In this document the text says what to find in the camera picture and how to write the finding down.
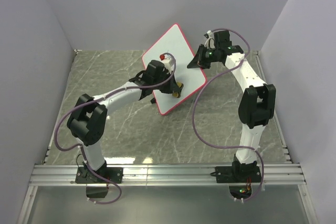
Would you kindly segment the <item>yellow whiteboard eraser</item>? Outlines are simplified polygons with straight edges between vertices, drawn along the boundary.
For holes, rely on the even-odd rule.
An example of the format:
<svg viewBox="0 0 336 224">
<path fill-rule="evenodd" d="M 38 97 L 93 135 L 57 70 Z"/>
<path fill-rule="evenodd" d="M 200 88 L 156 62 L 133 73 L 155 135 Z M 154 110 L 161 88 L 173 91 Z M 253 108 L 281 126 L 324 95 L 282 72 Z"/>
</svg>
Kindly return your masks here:
<svg viewBox="0 0 336 224">
<path fill-rule="evenodd" d="M 174 90 L 172 92 L 172 96 L 174 98 L 180 98 L 181 94 L 182 94 L 183 87 L 184 87 L 183 83 L 177 82 L 175 84 L 175 86 L 174 86 Z"/>
</svg>

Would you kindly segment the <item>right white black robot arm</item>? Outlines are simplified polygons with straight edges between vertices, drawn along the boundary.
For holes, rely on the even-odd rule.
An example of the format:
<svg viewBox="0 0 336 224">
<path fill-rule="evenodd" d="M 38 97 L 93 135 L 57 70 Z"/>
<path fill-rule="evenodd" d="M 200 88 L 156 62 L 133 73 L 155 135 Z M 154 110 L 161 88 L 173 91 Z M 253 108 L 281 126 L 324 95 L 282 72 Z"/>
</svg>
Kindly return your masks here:
<svg viewBox="0 0 336 224">
<path fill-rule="evenodd" d="M 209 69 L 212 63 L 220 62 L 227 73 L 233 74 L 243 92 L 238 107 L 242 132 L 232 163 L 233 179 L 243 182 L 259 173 L 257 149 L 266 125 L 274 116 L 276 88 L 254 71 L 246 59 L 249 52 L 244 52 L 239 45 L 233 45 L 231 32 L 223 28 L 209 30 L 204 35 L 205 43 L 199 46 L 187 68 Z"/>
</svg>

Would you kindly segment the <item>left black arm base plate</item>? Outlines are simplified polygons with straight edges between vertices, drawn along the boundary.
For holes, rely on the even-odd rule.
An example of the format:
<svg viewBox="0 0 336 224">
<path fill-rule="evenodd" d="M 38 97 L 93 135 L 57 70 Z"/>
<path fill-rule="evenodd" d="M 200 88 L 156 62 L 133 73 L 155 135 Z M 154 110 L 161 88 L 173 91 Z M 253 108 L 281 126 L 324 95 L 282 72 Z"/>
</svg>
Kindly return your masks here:
<svg viewBox="0 0 336 224">
<path fill-rule="evenodd" d="M 96 173 L 109 181 L 120 184 L 123 178 L 122 167 L 107 167 L 102 171 Z M 76 184 L 99 184 L 106 181 L 94 175 L 86 166 L 78 167 L 75 183 Z"/>
</svg>

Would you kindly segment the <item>white board with pink frame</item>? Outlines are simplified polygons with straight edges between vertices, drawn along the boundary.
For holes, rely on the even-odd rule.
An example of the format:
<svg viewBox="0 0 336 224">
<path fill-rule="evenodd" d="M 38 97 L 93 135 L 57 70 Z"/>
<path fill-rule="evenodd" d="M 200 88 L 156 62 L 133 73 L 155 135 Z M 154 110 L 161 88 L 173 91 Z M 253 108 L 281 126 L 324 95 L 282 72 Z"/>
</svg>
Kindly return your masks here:
<svg viewBox="0 0 336 224">
<path fill-rule="evenodd" d="M 207 82 L 206 75 L 202 69 L 187 68 L 187 65 L 194 59 L 194 52 L 179 24 L 174 24 L 169 28 L 143 54 L 143 65 L 146 67 L 151 60 L 159 60 L 160 55 L 165 52 L 174 56 L 176 60 L 174 77 L 177 82 L 184 84 L 184 87 L 180 98 L 174 98 L 171 94 L 164 94 L 158 90 L 153 91 L 161 115 L 170 113 L 174 108 L 199 91 Z"/>
</svg>

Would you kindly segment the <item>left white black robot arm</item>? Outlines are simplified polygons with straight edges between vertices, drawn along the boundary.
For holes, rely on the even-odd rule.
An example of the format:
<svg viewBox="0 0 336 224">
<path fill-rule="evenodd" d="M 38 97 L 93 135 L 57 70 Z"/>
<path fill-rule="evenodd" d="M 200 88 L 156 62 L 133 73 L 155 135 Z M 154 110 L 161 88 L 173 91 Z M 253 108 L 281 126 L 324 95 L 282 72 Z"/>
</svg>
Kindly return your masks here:
<svg viewBox="0 0 336 224">
<path fill-rule="evenodd" d="M 87 176 L 94 183 L 100 183 L 108 177 L 107 162 L 99 143 L 108 114 L 150 96 L 154 90 L 179 98 L 183 84 L 175 80 L 175 69 L 175 60 L 163 55 L 161 60 L 151 60 L 145 70 L 120 88 L 96 97 L 83 94 L 78 99 L 76 106 L 81 108 L 71 113 L 67 128 L 83 146 L 83 165 L 88 170 Z"/>
</svg>

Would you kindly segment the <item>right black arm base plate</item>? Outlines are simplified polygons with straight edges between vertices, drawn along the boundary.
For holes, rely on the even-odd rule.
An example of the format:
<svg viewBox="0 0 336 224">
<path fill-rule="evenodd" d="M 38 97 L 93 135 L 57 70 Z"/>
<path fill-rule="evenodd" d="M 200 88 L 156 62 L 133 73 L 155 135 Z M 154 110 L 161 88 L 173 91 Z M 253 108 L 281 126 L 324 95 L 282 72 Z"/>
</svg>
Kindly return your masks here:
<svg viewBox="0 0 336 224">
<path fill-rule="evenodd" d="M 217 183 L 258 183 L 261 182 L 261 172 L 259 167 L 241 170 L 233 166 L 216 166 L 215 171 L 210 176 L 216 178 Z"/>
</svg>

